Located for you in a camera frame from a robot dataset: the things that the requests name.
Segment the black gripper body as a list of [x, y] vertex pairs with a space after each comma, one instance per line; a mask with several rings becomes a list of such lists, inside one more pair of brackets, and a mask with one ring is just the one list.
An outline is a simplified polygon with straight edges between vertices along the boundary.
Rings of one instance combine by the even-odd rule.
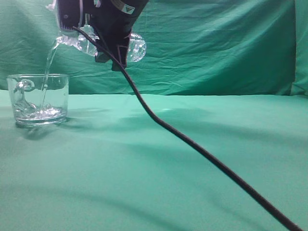
[[127, 46], [132, 27], [148, 0], [83, 1], [83, 12], [90, 16], [89, 24], [97, 36], [109, 46]]

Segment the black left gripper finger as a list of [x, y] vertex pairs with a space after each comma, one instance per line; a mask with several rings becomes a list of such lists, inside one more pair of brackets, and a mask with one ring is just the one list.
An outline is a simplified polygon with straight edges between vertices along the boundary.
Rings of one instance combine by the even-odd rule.
[[74, 28], [85, 24], [83, 0], [57, 0], [55, 3], [59, 31], [68, 37], [76, 38], [79, 33]]

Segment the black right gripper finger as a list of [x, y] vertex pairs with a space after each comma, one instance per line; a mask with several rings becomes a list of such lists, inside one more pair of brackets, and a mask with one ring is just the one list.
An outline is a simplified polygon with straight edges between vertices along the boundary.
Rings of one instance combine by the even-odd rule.
[[[96, 39], [95, 41], [98, 45], [109, 51], [109, 53], [122, 65], [123, 68], [127, 67], [127, 54], [130, 36], [126, 36], [120, 39], [105, 37], [103, 39]], [[111, 60], [111, 58], [102, 49], [97, 48], [95, 62], [106, 63], [109, 60]]]

